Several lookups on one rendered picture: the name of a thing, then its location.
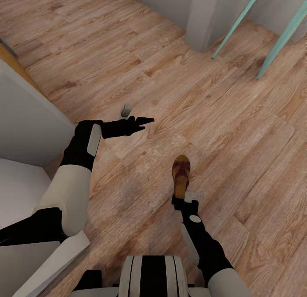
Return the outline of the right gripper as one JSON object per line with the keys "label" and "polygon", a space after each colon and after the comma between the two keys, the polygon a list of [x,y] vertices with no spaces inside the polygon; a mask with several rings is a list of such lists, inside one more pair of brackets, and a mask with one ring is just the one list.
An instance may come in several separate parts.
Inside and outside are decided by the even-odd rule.
{"label": "right gripper", "polygon": [[199,202],[197,200],[192,200],[191,203],[186,203],[184,199],[175,198],[174,194],[172,197],[172,204],[174,204],[175,210],[181,210],[181,213],[187,208],[192,208],[195,212],[198,212]]}

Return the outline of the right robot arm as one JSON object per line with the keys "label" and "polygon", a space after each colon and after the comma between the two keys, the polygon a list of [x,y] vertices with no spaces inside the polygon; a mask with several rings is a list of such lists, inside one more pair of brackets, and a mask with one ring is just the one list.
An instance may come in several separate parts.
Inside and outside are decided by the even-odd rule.
{"label": "right robot arm", "polygon": [[185,198],[172,197],[175,210],[181,210],[184,222],[181,232],[195,263],[203,273],[206,287],[212,297],[254,297],[244,284],[229,260],[221,244],[205,231],[202,219],[197,214],[203,193],[185,192]]}

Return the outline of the robot trunk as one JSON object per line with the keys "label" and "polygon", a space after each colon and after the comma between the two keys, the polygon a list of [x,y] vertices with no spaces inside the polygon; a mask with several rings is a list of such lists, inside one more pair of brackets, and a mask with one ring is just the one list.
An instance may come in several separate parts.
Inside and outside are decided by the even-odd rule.
{"label": "robot trunk", "polygon": [[189,297],[180,256],[127,256],[119,297]]}

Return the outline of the sandal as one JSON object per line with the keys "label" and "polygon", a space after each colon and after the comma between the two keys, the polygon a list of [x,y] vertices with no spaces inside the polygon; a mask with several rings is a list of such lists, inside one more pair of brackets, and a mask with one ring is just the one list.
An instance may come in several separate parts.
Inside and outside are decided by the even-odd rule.
{"label": "sandal", "polygon": [[185,198],[185,192],[189,185],[190,169],[190,161],[186,155],[180,155],[175,159],[172,167],[172,176],[175,186],[175,198]]}

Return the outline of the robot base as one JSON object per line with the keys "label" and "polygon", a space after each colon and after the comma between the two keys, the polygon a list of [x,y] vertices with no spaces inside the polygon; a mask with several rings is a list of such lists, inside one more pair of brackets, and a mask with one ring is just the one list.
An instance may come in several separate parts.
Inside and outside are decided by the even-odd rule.
{"label": "robot base", "polygon": [[[188,284],[188,294],[189,297],[212,297],[207,287],[195,287],[194,284]],[[101,270],[87,270],[67,297],[119,297],[119,284],[102,288]]]}

